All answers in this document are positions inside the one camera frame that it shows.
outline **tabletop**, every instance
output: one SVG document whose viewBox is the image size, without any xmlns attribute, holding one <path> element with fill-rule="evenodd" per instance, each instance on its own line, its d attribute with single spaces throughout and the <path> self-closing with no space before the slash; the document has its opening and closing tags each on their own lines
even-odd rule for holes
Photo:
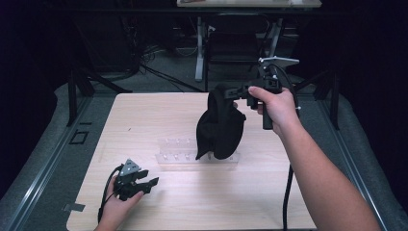
<svg viewBox="0 0 408 231">
<path fill-rule="evenodd" d="M 178 7 L 319 8 L 319 0 L 177 0 Z"/>
<path fill-rule="evenodd" d="M 282 229 L 289 161 L 279 138 L 262 129 L 262 117 L 245 100 L 236 101 L 246 116 L 236 159 L 166 163 L 159 158 L 171 154 L 164 143 L 183 143 L 179 151 L 196 152 L 195 129 L 207 110 L 207 98 L 208 93 L 119 94 L 75 202 L 85 209 L 71 212 L 67 229 L 92 230 L 97 225 L 106 181 L 128 158 L 149 170 L 139 182 L 160 179 L 121 230 Z M 288 226 L 316 228 L 295 178 Z"/>
</svg>

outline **hand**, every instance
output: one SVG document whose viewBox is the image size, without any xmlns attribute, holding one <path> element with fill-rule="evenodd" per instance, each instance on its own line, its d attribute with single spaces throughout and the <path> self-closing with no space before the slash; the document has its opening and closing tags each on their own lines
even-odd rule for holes
<svg viewBox="0 0 408 231">
<path fill-rule="evenodd" d="M 282 128 L 300 123 L 294 107 L 293 95 L 288 89 L 282 88 L 279 94 L 271 93 L 258 87 L 249 87 L 249 93 L 265 103 L 268 115 L 273 120 L 273 131 L 281 136 Z M 262 105 L 258 106 L 258 114 L 262 114 Z"/>
<path fill-rule="evenodd" d="M 114 182 L 116 176 L 114 176 L 109 183 L 107 190 L 108 201 L 103 209 L 102 219 L 95 230 L 116 230 L 119 225 L 126 219 L 129 211 L 141 200 L 143 197 L 143 191 L 136 193 L 126 201 L 122 201 L 112 195 L 114 193 Z"/>
</svg>

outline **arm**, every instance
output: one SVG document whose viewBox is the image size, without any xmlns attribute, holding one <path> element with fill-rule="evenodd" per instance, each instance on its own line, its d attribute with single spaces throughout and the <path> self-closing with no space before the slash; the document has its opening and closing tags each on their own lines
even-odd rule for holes
<svg viewBox="0 0 408 231">
<path fill-rule="evenodd" d="M 287 89 L 280 94 L 250 87 L 264 101 L 273 130 L 288 153 L 297 183 L 318 230 L 380 230 L 363 196 L 303 128 Z"/>
<path fill-rule="evenodd" d="M 114 193 L 114 181 L 116 177 L 113 177 L 107 191 L 107 198 Z M 126 219 L 129 211 L 141 200 L 143 197 L 143 191 L 136 193 L 126 201 L 122 201 L 116 198 L 114 195 L 109 197 L 105 204 L 102 219 L 96 226 L 95 231 L 111 231 L 116 230 L 120 224 Z"/>
</svg>

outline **black curtain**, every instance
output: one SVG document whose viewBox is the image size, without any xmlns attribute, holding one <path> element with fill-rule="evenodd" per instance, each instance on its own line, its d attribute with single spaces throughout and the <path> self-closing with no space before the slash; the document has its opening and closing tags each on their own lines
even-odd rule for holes
<svg viewBox="0 0 408 231">
<path fill-rule="evenodd" d="M 408 212 L 408 16 L 403 3 L 377 2 L 342 73 L 349 99 L 395 197 Z"/>
<path fill-rule="evenodd" d="M 54 90 L 66 83 L 74 63 L 91 68 L 73 29 L 40 1 L 0 5 L 1 196 L 50 122 L 57 105 Z"/>
</svg>

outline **dark background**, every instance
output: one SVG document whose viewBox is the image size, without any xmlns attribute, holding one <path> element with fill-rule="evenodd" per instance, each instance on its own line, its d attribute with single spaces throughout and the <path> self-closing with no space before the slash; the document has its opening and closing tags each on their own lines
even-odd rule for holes
<svg viewBox="0 0 408 231">
<path fill-rule="evenodd" d="M 126 39 L 117 29 L 120 21 L 101 23 L 77 19 L 82 29 L 106 27 L 104 35 L 111 35 L 103 38 L 96 35 L 93 40 L 83 41 L 81 28 L 63 16 L 56 20 L 41 3 L 19 0 L 0 6 L 1 196 L 49 123 L 57 103 L 54 90 L 66 83 L 74 66 L 118 71 L 135 67 L 125 45 L 106 51 L 105 55 L 117 61 L 114 66 L 105 66 L 90 58 L 84 45 L 90 42 L 102 47 L 106 42 Z M 348 10 L 356 14 L 309 21 L 299 32 L 293 51 L 293 57 L 302 62 L 288 71 L 307 79 L 326 69 L 336 70 L 341 76 L 341 94 L 353 106 L 395 197 L 408 211 L 405 196 L 408 184 L 404 178 L 408 175 L 405 119 L 408 16 L 405 5 L 403 1 L 379 0 L 324 0 L 322 3 L 322 10 Z M 54 4 L 66 3 L 55 1 Z M 160 4 L 174 5 L 173 1 L 160 1 Z M 168 26 L 174 21 L 161 23 L 164 21 L 157 17 L 156 20 L 148 20 L 150 24 L 145 28 L 150 30 L 153 39 L 171 49 L 171 33 L 165 33 L 164 37 L 155 32 L 168 32 Z"/>
</svg>

